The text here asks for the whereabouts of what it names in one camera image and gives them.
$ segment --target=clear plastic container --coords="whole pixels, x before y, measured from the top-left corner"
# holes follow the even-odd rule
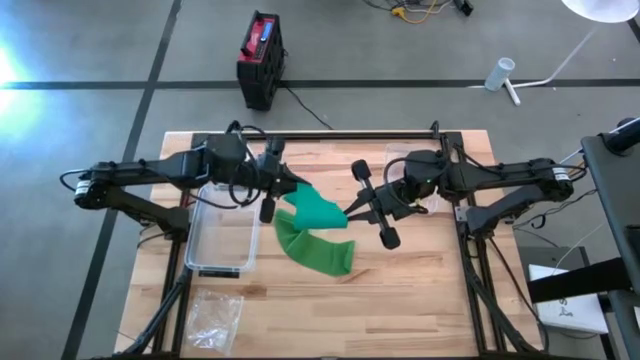
[[[409,155],[409,153],[412,151],[424,149],[425,147],[422,144],[391,143],[387,145],[384,162],[385,164],[387,164],[393,159]],[[391,167],[389,168],[389,173],[387,175],[389,177],[389,182],[402,179],[402,177],[404,176],[404,162],[398,161],[397,163],[391,165]],[[420,202],[422,206],[426,207],[427,210],[429,210],[429,213],[427,215],[431,215],[438,210],[439,199],[440,196],[434,193]]]
[[[242,201],[247,191],[236,186]],[[219,205],[235,205],[226,185],[207,184],[198,196]],[[260,200],[247,207],[219,209],[198,201],[185,253],[185,264],[192,270],[246,272],[253,270],[260,233]]]

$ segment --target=red battery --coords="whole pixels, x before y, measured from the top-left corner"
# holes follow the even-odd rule
[[[269,110],[284,70],[280,18],[253,13],[238,55],[238,82],[248,108]]]

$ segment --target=black stand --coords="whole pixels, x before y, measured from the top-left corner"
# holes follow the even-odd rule
[[[564,274],[531,281],[529,293],[531,301],[538,303],[630,287],[631,282],[622,259],[615,258]]]

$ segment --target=black floor stripe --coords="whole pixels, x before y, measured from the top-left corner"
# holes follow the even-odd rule
[[[540,79],[512,80],[511,82],[520,84],[538,80]],[[283,84],[291,89],[462,89],[468,86],[482,85],[484,80],[285,80]],[[640,87],[640,79],[558,79],[544,87]],[[235,80],[13,82],[0,84],[0,89],[6,90],[145,90],[147,95],[145,103],[150,101],[148,97],[153,90],[233,90],[239,88],[240,86]]]
[[[638,40],[638,42],[640,43],[640,26],[638,26],[638,22],[636,21],[636,19],[629,19],[629,21],[627,21],[627,24],[629,24],[629,27],[631,27],[631,31],[633,31],[633,35],[636,36],[636,40]]]
[[[142,90],[146,81],[17,81],[0,83],[6,90]]]
[[[174,0],[173,4],[171,5],[171,10],[169,11],[169,16],[162,32],[162,38],[160,39],[160,44],[158,45],[156,56],[153,59],[151,72],[149,74],[148,81],[145,83],[144,93],[142,94],[142,99],[140,100],[138,111],[136,112],[136,116],[133,120],[131,131],[129,132],[129,138],[127,140],[124,154],[122,156],[123,162],[132,161],[135,155],[136,148],[138,147],[140,134],[142,133],[144,121],[147,116],[147,112],[149,111],[149,105],[151,104],[151,99],[153,98],[155,83],[160,77],[162,64],[164,63],[164,58],[167,54],[169,42],[171,41],[173,29],[175,27],[178,12],[180,11],[181,7],[182,0]],[[80,295],[80,301],[78,302],[78,307],[76,308],[76,312],[71,323],[71,329],[69,330],[69,335],[67,336],[67,342],[62,353],[63,360],[75,360],[78,356],[78,350],[80,349],[80,345],[82,343],[84,330],[91,313],[91,307],[93,305],[95,293],[100,281],[100,275],[102,274],[102,268],[104,266],[104,261],[109,249],[109,243],[111,242],[111,235],[113,234],[117,214],[117,211],[114,210],[107,211],[102,223],[102,228],[100,229],[100,234],[98,235],[96,248],[91,259],[91,264],[89,265],[89,271],[87,272],[87,278]]]

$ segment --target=black case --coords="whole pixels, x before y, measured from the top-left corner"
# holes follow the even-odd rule
[[[282,33],[280,32],[280,18],[275,14],[262,14],[255,11],[247,29],[242,52],[246,50],[246,45],[251,37],[251,29],[260,18],[274,19],[271,34],[264,48],[264,56],[260,63],[238,60],[237,72],[238,82],[244,95],[247,108],[255,110],[269,110],[273,97],[278,88],[278,83],[284,70],[284,53],[282,46]]]

